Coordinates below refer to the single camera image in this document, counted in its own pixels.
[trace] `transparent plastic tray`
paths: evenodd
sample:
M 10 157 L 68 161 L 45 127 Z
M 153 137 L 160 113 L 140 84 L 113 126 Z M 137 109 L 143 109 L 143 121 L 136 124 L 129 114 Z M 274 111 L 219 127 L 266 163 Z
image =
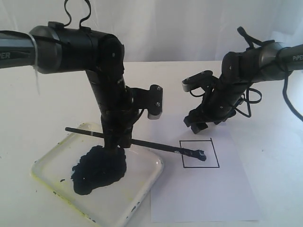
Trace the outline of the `transparent plastic tray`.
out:
M 84 123 L 79 129 L 101 131 L 94 123 Z M 103 139 L 71 133 L 34 163 L 32 175 L 91 221 L 102 227 L 122 227 L 161 174 L 163 162 L 147 149 L 132 145 L 125 149 L 127 170 L 120 181 L 96 188 L 89 195 L 78 195 L 73 190 L 71 169 L 96 145 L 103 145 Z

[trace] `robotic arm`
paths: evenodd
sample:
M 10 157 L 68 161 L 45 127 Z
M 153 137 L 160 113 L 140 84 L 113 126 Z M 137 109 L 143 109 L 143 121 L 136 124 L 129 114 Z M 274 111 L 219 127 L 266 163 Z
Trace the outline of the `robotic arm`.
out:
M 214 77 L 213 72 L 207 70 L 182 81 L 185 92 L 192 94 L 191 91 L 199 87 L 205 91 L 200 95 L 203 96 L 202 103 L 191 110 L 184 119 L 186 126 L 190 126 L 195 134 L 206 129 L 207 122 L 219 124 L 233 117 L 236 112 L 251 117 L 250 104 L 260 102 L 262 95 L 250 86 L 262 81 L 284 79 L 284 99 L 291 111 L 303 121 L 303 117 L 292 106 L 286 94 L 288 76 L 293 70 L 303 70 L 303 44 L 286 47 L 283 43 L 277 43 L 274 40 L 261 42 L 249 36 L 242 27 L 238 28 L 238 32 L 250 47 L 245 52 L 226 54 L 222 61 L 222 74 L 219 78 Z M 250 101 L 250 91 L 259 94 L 260 99 Z M 237 109 L 243 101 L 248 104 L 248 114 Z
M 49 22 L 32 29 L 30 35 L 0 32 L 0 68 L 35 65 L 37 58 L 37 70 L 43 74 L 84 70 L 101 111 L 105 147 L 129 148 L 133 124 L 143 110 L 148 110 L 149 119 L 160 117 L 162 88 L 125 85 L 124 46 L 114 35 L 81 24 L 79 29 L 65 26 Z

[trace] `paper sheet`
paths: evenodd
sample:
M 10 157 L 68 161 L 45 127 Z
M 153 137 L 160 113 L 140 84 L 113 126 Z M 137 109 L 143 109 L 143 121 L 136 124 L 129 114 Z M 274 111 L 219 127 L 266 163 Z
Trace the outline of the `paper sheet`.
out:
M 184 129 L 186 133 L 177 135 L 174 131 L 178 130 L 170 128 L 170 137 L 173 138 L 170 145 L 202 149 L 207 160 L 202 162 L 157 151 L 165 167 L 151 190 L 151 220 L 199 222 L 260 219 L 259 206 L 226 125 L 211 126 L 198 135 Z

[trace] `white tabletop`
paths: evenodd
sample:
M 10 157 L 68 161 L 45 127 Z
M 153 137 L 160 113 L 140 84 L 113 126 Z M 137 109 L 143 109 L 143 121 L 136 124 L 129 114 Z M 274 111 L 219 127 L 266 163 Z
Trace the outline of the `white tabletop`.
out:
M 203 70 L 219 76 L 220 61 L 129 62 L 125 81 L 130 87 L 164 89 L 163 116 L 185 116 L 200 98 L 182 90 L 181 81 Z M 35 160 L 67 134 L 66 126 L 100 122 L 100 113 L 84 72 L 40 75 L 37 94 L 32 67 L 0 70 L 0 226 L 93 226 L 49 189 L 30 176 Z M 246 174 L 264 213 L 262 221 L 151 223 L 150 195 L 128 227 L 277 227 L 303 225 L 303 123 L 282 97 L 282 81 L 255 84 L 263 94 L 252 106 L 252 117 L 239 114 L 227 121 Z M 303 113 L 303 76 L 290 77 L 289 98 Z M 152 140 L 144 122 L 136 123 L 133 138 Z

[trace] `white wall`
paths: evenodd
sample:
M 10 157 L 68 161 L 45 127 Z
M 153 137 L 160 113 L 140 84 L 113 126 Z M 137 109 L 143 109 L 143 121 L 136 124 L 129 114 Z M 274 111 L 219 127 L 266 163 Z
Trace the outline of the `white wall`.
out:
M 0 30 L 29 32 L 48 21 L 68 21 L 64 0 L 0 0 Z M 221 60 L 244 51 L 237 33 L 266 40 L 303 43 L 302 0 L 91 0 L 84 25 L 115 34 L 125 44 L 126 61 Z M 83 0 L 70 0 L 77 28 L 87 15 Z

